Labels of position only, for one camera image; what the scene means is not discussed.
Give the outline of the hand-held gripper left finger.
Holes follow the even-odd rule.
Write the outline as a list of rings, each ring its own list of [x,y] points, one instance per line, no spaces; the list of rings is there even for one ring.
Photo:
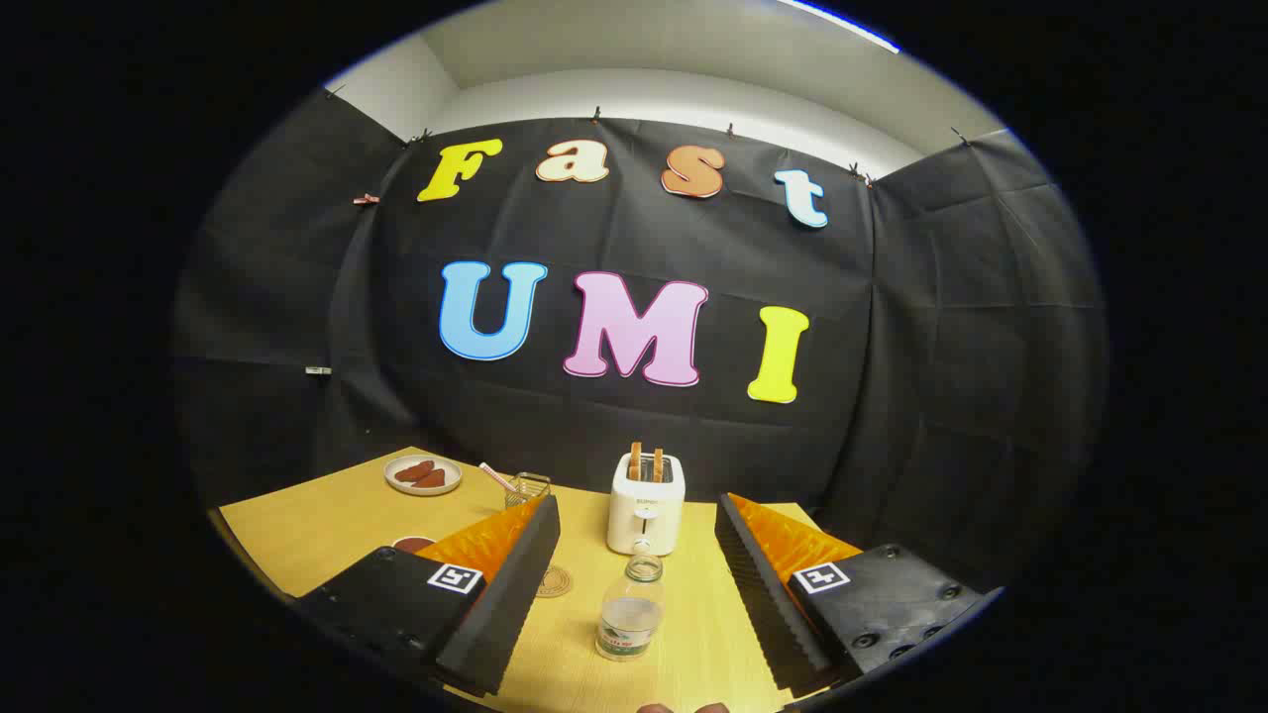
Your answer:
[[[417,554],[375,548],[295,609],[399,677],[495,694],[559,532],[557,499],[539,496]]]

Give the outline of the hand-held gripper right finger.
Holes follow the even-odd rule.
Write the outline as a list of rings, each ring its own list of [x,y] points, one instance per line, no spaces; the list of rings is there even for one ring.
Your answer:
[[[715,535],[775,685],[798,698],[888,672],[984,603],[907,546],[858,551],[735,494]]]

